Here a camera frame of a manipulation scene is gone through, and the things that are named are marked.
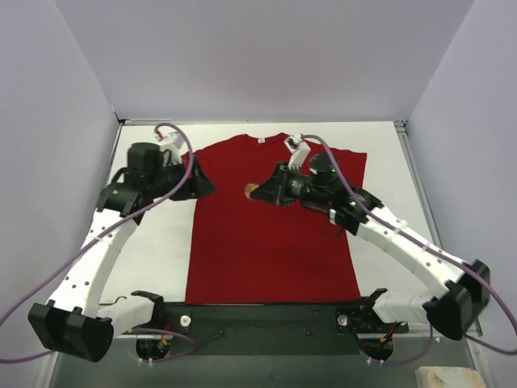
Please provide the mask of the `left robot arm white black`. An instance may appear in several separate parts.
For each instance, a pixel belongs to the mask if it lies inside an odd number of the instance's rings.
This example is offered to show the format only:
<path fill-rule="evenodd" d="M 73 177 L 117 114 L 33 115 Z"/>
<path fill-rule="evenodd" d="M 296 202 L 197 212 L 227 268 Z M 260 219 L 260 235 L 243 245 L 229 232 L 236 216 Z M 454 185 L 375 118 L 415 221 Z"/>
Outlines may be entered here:
<path fill-rule="evenodd" d="M 49 299 L 29 311 L 29 323 L 43 346 L 98 362 L 118 335 L 140 327 L 151 333 L 163 330 L 162 296 L 137 290 L 101 306 L 103 290 L 125 243 L 156 199 L 194 200 L 215 190 L 195 155 L 183 163 L 175 145 L 132 144 L 126 167 L 101 191 L 79 257 Z"/>

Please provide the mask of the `round colourful brooch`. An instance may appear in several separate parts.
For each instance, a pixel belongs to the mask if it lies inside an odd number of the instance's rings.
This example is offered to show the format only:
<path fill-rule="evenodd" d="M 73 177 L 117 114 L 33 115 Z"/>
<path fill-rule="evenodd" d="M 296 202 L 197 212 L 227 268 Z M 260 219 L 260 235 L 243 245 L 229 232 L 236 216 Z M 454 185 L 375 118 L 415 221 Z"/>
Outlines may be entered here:
<path fill-rule="evenodd" d="M 245 196 L 248 200 L 252 200 L 252 192 L 254 190 L 256 190 L 257 188 L 259 187 L 259 185 L 257 183 L 248 183 L 246 186 L 245 186 L 245 190 L 244 190 L 244 193 L 245 193 Z"/>

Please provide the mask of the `red t-shirt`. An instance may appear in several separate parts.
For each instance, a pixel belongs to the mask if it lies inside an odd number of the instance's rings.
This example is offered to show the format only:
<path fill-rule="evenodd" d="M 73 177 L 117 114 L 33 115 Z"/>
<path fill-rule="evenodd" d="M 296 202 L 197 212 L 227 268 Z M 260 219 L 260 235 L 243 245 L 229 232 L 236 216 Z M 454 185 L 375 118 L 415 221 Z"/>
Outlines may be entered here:
<path fill-rule="evenodd" d="M 347 235 L 299 205 L 246 197 L 289 159 L 285 135 L 231 137 L 196 152 L 215 192 L 196 202 L 189 304 L 349 302 L 360 296 Z"/>

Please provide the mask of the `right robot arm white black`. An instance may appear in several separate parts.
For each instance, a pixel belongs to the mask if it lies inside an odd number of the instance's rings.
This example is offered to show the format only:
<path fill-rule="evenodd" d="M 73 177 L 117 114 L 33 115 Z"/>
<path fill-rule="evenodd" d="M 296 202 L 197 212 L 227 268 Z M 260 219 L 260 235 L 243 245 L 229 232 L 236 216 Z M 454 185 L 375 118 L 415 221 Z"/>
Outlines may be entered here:
<path fill-rule="evenodd" d="M 245 194 L 269 205 L 299 202 L 323 213 L 330 224 L 378 247 L 416 276 L 425 291 L 378 289 L 370 297 L 369 307 L 383 323 L 429 324 L 450 340 L 461 340 L 488 305 L 486 264 L 465 262 L 427 241 L 370 192 L 351 186 L 327 154 L 309 160 L 308 174 L 280 162 L 266 182 L 248 183 Z"/>

